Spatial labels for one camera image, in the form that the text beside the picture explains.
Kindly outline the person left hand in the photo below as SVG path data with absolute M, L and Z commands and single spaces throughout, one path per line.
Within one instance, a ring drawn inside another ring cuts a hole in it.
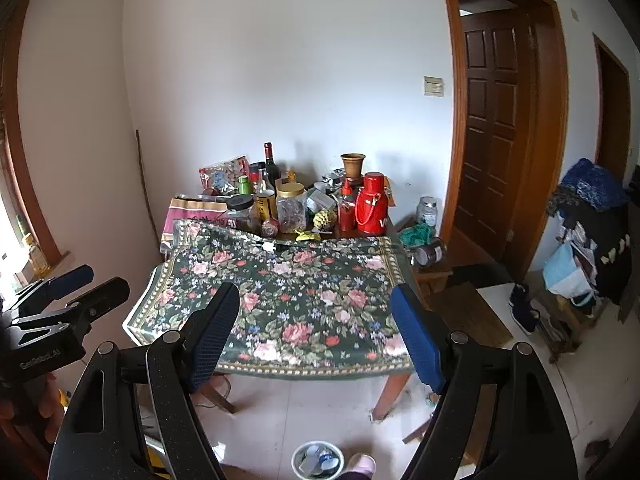
M 15 443 L 48 450 L 62 425 L 64 408 L 53 373 L 35 380 L 32 393 L 1 386 L 1 429 Z

